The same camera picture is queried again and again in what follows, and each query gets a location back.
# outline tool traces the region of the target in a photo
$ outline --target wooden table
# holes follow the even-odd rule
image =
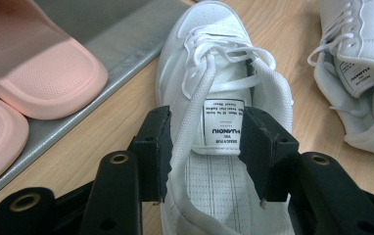
[[[321,36],[318,0],[228,0],[255,46],[270,51],[294,96],[294,133],[300,152],[334,157],[360,188],[374,194],[374,154],[344,142],[337,113],[317,88],[306,58]],[[25,187],[42,186],[56,197],[94,179],[99,161],[125,150],[155,105],[158,59],[141,70],[96,111],[0,191],[0,202]],[[161,234],[160,208],[143,205],[144,234]]]

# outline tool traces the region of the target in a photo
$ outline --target clamp jaw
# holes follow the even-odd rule
[[[0,234],[142,234],[142,202],[164,202],[172,143],[168,107],[149,112],[126,151],[106,155],[96,178],[55,199],[26,188],[0,204]],[[286,202],[297,234],[374,234],[374,196],[333,158],[298,152],[268,113],[246,108],[240,160],[263,202]]]

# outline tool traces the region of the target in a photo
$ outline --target white shoelace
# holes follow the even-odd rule
[[[351,3],[347,3],[345,7],[343,8],[343,12],[340,14],[339,17],[337,17],[333,23],[327,28],[326,33],[324,33],[321,37],[321,45],[315,48],[315,50],[312,51],[312,53],[309,55],[307,61],[308,63],[316,67],[316,62],[312,60],[312,57],[322,51],[329,51],[332,55],[336,55],[337,48],[336,46],[340,44],[340,42],[344,39],[347,38],[353,38],[354,34],[351,32],[344,32],[342,33],[342,29],[345,25],[350,24],[353,21],[353,18],[351,17],[352,10],[349,10],[349,7],[351,6]],[[334,68],[333,65],[330,63],[325,63],[325,68],[327,71],[338,77],[338,74]],[[340,107],[330,107],[332,110],[336,111],[341,111],[345,112],[348,114],[351,114],[357,118],[364,118],[370,113],[370,108],[369,105],[367,104],[367,101],[365,99],[360,99],[359,100],[359,109],[358,110],[349,110],[345,108],[340,108]],[[372,101],[371,101],[371,112],[374,118],[374,93],[372,96]]]
[[[315,50],[312,51],[312,53],[308,56],[308,63],[315,67],[316,62],[312,60],[312,57],[322,51],[328,50],[332,55],[336,55],[336,46],[339,45],[339,43],[346,38],[353,38],[354,34],[351,32],[342,32],[342,29],[345,25],[351,23],[354,19],[351,18],[352,10],[348,10],[348,8],[351,6],[351,3],[347,3],[343,9],[343,12],[340,14],[339,17],[337,17],[333,23],[327,28],[321,37],[321,45],[315,48]],[[333,41],[328,42],[330,39],[334,38],[337,34],[338,35]]]
[[[194,48],[189,54],[186,62],[188,72],[187,79],[198,79],[197,76],[204,74],[207,69],[205,63],[206,55],[220,55],[230,63],[239,63],[251,59],[253,62],[263,60],[272,70],[276,63],[273,56],[266,50],[256,48],[247,39],[248,36],[242,31],[234,30],[220,25],[207,25],[194,28],[187,37],[185,45]],[[183,82],[183,93],[191,98]],[[254,87],[258,81],[254,75],[238,80],[213,84],[210,93],[239,90]]]

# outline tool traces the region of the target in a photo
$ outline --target hole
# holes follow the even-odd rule
[[[112,156],[110,158],[111,164],[115,164],[115,165],[117,165],[117,164],[123,164],[126,161],[128,161],[128,156],[127,155],[122,155],[122,154],[115,155],[115,156]]]
[[[23,212],[26,211],[35,205],[38,204],[40,201],[41,196],[36,193],[29,193],[22,195],[14,200],[13,203],[10,204],[10,210],[12,212]]]
[[[329,165],[330,161],[322,156],[312,156],[312,161],[318,165]]]
[[[371,224],[367,221],[361,220],[361,221],[358,222],[357,226],[364,232],[374,233],[373,224]]]
[[[111,230],[111,229],[114,229],[116,226],[117,226],[117,223],[113,219],[107,218],[101,222],[101,225],[99,227],[102,230]]]

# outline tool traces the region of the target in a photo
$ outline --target shoe tongue label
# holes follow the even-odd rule
[[[368,66],[342,62],[337,57],[334,58],[334,64],[340,80],[353,97],[359,98],[364,91],[374,86],[374,70]]]
[[[203,106],[205,148],[215,154],[237,153],[245,104],[241,100],[206,100]]]

